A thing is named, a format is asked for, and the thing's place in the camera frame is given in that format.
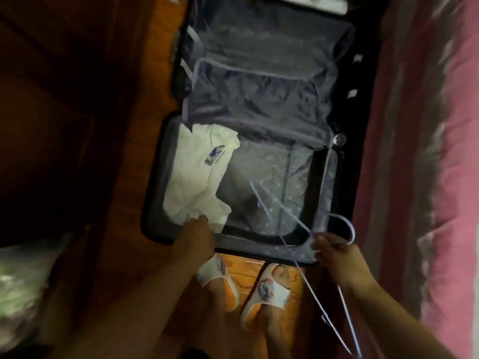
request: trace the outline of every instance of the person's right hand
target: person's right hand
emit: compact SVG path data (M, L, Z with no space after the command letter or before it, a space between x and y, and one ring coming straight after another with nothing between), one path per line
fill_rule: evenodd
M332 280L339 287L357 294L376 284L355 244L347 245L345 239L332 233L315 233L314 238L311 248L320 250L316 253L316 259L328 269Z

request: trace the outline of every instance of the floor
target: floor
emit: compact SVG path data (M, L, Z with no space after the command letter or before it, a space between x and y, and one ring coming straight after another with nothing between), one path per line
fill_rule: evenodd
M159 129L164 116L179 110L170 91L171 41L183 20L186 0L179 5L157 0L147 33L137 101L123 147L123 158L102 236L95 281L88 313L98 314L113 299L135 286L148 273L168 259L170 247L149 241L140 230L145 189L148 184ZM224 255L244 302L262 262ZM291 298L282 322L288 343L296 358L308 356L313 312L311 295L305 291L296 269L290 268ZM196 287L191 284L170 320L157 352L173 358L183 340L184 324L195 310ZM228 315L233 358L265 358L264 339L240 329L238 312Z

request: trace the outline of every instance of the person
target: person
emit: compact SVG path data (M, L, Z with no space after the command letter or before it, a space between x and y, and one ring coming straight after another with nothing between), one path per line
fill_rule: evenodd
M316 233L312 248L333 281L352 300L388 359L453 359L454 356L412 318L374 280L356 245L330 233ZM134 291L109 307L96 322L82 327L56 348L50 359L149 359L183 290L214 254L213 233L201 216L190 220L175 240L173 259L144 280ZM272 274L289 288L289 274L278 266ZM213 279L204 287L207 308L200 327L189 339L182 358L227 358L225 280ZM291 359L280 320L283 311L262 305L257 320L266 337L270 359Z

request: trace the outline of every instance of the white slipper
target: white slipper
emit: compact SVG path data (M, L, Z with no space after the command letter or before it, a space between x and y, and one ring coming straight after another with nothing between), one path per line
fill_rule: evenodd
M290 290L278 284L272 277L272 272L279 263L269 264L261 274L258 284L253 288L241 313L241 326L249 330L262 304L279 307L284 310Z
M240 294L236 288L236 284L231 279L228 270L226 269L223 258L215 253L204 265L200 267L196 272L196 279L200 283L201 287L204 287L212 279L224 278L228 283L226 288L226 311L233 311L238 307L240 302Z

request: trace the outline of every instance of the striped bedspread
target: striped bedspread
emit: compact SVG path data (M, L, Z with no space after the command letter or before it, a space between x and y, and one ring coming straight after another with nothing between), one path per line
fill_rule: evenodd
M479 358L479 0L391 0L354 224L381 285Z

